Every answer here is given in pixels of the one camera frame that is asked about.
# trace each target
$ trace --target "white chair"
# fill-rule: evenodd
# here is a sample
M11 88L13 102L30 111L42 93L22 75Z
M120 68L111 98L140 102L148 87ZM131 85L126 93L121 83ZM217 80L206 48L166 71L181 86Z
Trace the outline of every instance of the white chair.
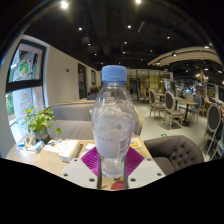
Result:
M206 127L205 133L202 137L202 141L199 144L199 146L200 146L205 139L210 139L211 140L211 143L210 143L210 145L208 147L208 150L207 150L205 155L208 154L208 152L209 152L209 150L212 146L212 143L215 140L215 135L216 135L216 132L219 128L220 122L221 122L220 109L219 109L219 107L216 103L212 103L210 105L210 107L208 108L207 127Z
M175 119L175 118L180 118L181 119L181 124L179 124L179 123L177 123L177 124L180 125L180 127L182 127L184 114L182 112L174 109L175 106L176 106L176 100L175 100L174 95L169 91L166 91L166 93L165 93L165 105L166 105L166 112L165 112L165 117L164 117L163 124L166 121L166 115L168 115L170 117L170 127L169 127L169 129L171 129L173 119Z
M198 104L196 104L195 106L193 106L192 108L190 108L188 110L188 112L190 113L190 115L192 115L193 121L194 121L195 114L197 114L197 122L198 122L198 115L199 115L200 106L201 106L201 102L202 102L201 96L196 96L194 98L194 102L195 103L198 103Z
M212 156L210 157L210 161L213 159L213 157L215 156L215 154L218 154L219 157L221 158L224 154L224 125L223 125L223 128L222 128L222 135L221 135L221 139L219 140L215 150L214 150L214 153L212 154Z
M159 116L160 116L160 111L165 111L166 107L156 103L156 94L153 90L151 89L149 90L149 95L150 95L150 117L151 117L152 111L154 111L154 120L155 120L156 111L159 111Z

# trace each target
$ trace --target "recessed light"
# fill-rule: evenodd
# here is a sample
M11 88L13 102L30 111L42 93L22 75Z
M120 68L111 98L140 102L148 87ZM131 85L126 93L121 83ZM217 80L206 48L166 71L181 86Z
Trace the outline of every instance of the recessed light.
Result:
M63 9L67 9L67 8L68 8L68 3L65 2L65 1L62 1L62 2L61 2L61 7L62 7Z

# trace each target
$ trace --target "gray armchair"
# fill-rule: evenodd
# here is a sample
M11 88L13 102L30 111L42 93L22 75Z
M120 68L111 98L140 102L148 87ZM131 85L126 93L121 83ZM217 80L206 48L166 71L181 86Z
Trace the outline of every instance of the gray armchair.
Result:
M144 144L166 175L204 162L199 147L183 135L146 140Z

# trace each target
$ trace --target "table leg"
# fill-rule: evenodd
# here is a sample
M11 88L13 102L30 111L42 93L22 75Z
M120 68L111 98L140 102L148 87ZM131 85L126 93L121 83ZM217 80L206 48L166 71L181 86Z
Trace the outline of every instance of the table leg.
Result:
M186 108L186 114L185 114L185 118L183 120L183 126L189 126L189 123L187 122L187 112L188 112L188 104L187 104L187 108Z

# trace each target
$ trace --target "blue bottle cap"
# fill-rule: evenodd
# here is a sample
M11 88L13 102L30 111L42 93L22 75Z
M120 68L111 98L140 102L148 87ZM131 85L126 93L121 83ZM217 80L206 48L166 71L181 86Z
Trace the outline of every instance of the blue bottle cap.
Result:
M126 82L127 69L120 65L107 65L102 68L103 82Z

